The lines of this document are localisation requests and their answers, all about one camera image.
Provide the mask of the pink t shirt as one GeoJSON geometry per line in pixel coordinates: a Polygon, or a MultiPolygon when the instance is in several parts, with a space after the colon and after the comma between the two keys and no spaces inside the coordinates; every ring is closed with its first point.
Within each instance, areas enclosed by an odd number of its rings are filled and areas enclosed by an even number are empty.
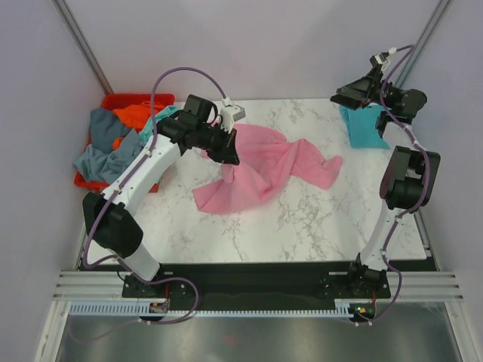
{"type": "Polygon", "coordinates": [[[192,191],[199,211],[231,214],[272,200],[295,176],[322,190],[336,181],[343,159],[325,158],[306,139],[293,142],[271,128],[239,124],[235,147],[240,163],[224,164],[220,179],[192,191]]]}

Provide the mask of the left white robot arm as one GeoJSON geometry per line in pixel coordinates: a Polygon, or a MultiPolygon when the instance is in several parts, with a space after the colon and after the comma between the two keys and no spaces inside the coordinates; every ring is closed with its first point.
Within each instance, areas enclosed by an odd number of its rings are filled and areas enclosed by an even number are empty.
{"type": "Polygon", "coordinates": [[[162,174],[185,151],[197,148],[219,164],[237,165],[235,123],[245,109],[229,98],[218,108],[190,95],[181,110],[156,122],[153,135],[124,173],[101,193],[88,193],[83,202],[88,241],[111,252],[111,257],[140,281],[148,296],[165,290],[161,265],[143,245],[143,230],[134,218],[141,202],[162,174]]]}

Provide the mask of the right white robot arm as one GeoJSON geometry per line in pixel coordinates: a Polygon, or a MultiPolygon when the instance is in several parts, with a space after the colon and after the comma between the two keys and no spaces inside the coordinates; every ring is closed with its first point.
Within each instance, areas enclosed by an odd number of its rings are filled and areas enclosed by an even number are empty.
{"type": "Polygon", "coordinates": [[[406,216],[427,205],[441,157],[426,151],[412,132],[412,121],[427,97],[420,90],[402,90],[383,77],[383,64],[373,64],[364,77],[339,88],[331,101],[349,109],[371,103],[383,107],[375,129],[392,150],[379,189],[380,215],[369,242],[349,264],[344,275],[329,275],[322,286],[342,299],[388,298],[387,272],[396,232],[406,216]]]}

